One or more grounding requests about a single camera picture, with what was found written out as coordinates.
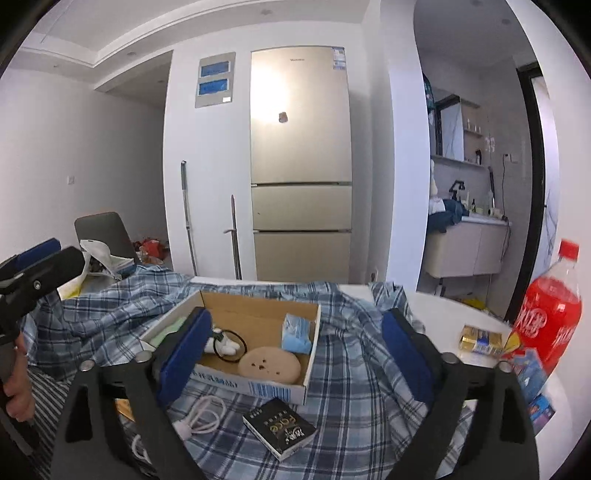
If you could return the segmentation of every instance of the green paper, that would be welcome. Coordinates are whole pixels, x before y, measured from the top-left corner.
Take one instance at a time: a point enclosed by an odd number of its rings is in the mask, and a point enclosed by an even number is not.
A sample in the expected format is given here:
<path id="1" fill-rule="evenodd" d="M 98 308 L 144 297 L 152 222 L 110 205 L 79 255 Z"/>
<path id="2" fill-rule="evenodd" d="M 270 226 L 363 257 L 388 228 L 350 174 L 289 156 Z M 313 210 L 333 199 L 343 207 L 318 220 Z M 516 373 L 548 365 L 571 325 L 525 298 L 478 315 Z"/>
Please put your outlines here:
<path id="1" fill-rule="evenodd" d="M 187 320 L 186 317 L 179 317 L 176 322 L 174 322 L 172 325 L 167 326 L 164 330 L 162 330 L 162 332 L 160 332 L 158 335 L 152 338 L 152 340 L 150 341 L 150 345 L 152 345 L 154 348 L 158 348 L 158 346 L 164 341 L 164 338 L 167 335 L 171 333 L 176 333 L 181 329 L 185 320 Z"/>

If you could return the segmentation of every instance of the blue tissue pack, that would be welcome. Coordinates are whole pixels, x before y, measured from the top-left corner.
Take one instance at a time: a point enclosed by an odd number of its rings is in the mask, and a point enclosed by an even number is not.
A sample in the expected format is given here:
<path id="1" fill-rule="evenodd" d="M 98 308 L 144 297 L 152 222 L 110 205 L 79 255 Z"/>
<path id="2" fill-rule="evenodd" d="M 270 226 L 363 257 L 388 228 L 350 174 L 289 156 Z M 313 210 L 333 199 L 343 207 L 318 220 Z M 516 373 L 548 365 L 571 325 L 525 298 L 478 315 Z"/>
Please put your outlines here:
<path id="1" fill-rule="evenodd" d="M 281 348 L 291 353 L 308 355 L 312 350 L 310 322 L 291 313 L 286 314 L 281 332 Z"/>

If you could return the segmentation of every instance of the refrigerator drawer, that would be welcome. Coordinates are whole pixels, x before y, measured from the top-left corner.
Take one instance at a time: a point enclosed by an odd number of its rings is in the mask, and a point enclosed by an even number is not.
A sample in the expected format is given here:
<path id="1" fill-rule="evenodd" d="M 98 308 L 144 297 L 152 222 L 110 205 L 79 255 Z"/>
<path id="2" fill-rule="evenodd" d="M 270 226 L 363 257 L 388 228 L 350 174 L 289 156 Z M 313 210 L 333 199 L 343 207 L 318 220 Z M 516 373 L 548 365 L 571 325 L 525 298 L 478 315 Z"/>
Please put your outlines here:
<path id="1" fill-rule="evenodd" d="M 351 186 L 252 188 L 255 230 L 350 230 Z"/>
<path id="2" fill-rule="evenodd" d="M 350 233 L 255 233 L 259 280 L 349 281 Z"/>

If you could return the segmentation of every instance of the ring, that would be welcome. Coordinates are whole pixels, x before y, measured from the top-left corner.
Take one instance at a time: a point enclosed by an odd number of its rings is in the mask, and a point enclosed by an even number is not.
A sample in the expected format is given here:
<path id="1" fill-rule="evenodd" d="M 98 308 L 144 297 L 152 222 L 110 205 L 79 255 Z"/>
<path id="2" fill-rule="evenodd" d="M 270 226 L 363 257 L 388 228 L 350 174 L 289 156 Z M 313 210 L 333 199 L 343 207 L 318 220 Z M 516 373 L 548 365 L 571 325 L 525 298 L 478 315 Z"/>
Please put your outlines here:
<path id="1" fill-rule="evenodd" d="M 244 341 L 244 338 L 242 338 L 240 335 L 238 335 L 236 332 L 234 332 L 233 330 L 222 330 L 221 333 L 231 333 L 233 334 L 236 338 L 238 338 L 241 342 L 242 342 L 242 346 L 244 347 L 244 353 L 236 360 L 228 360 L 227 358 L 222 357 L 218 352 L 217 352 L 217 348 L 216 348 L 216 339 L 213 339 L 213 351 L 214 353 L 217 355 L 217 357 L 220 360 L 224 360 L 225 362 L 228 362 L 230 364 L 237 364 L 240 359 L 246 354 L 246 352 L 248 352 L 248 347 L 246 346 L 246 342 Z"/>

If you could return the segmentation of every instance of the white table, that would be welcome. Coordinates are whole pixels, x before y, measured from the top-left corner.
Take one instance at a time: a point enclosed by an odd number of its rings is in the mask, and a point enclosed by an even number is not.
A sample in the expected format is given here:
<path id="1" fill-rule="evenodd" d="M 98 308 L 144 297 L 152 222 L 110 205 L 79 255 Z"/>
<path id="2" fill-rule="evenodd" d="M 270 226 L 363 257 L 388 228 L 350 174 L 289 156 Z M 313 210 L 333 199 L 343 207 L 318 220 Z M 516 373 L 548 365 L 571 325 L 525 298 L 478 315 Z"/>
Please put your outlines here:
<path id="1" fill-rule="evenodd" d="M 209 277 L 195 277 L 192 281 L 215 285 L 272 283 Z M 366 285 L 339 285 L 339 289 L 352 297 L 372 303 L 374 301 L 373 295 Z M 511 331 L 506 324 L 467 305 L 442 297 L 407 292 L 407 298 L 413 314 L 425 324 L 427 336 L 440 352 L 453 352 L 467 364 L 484 367 L 495 365 L 495 361 L 487 356 L 460 352 L 458 350 L 460 333 L 464 325 L 472 325 L 492 332 L 500 332 L 505 341 Z M 535 440 L 540 460 L 540 480 L 549 480 L 570 453 L 564 450 L 564 446 L 571 445 L 573 419 L 568 398 L 556 374 L 550 375 L 544 387 L 544 394 L 552 403 L 556 414 Z"/>

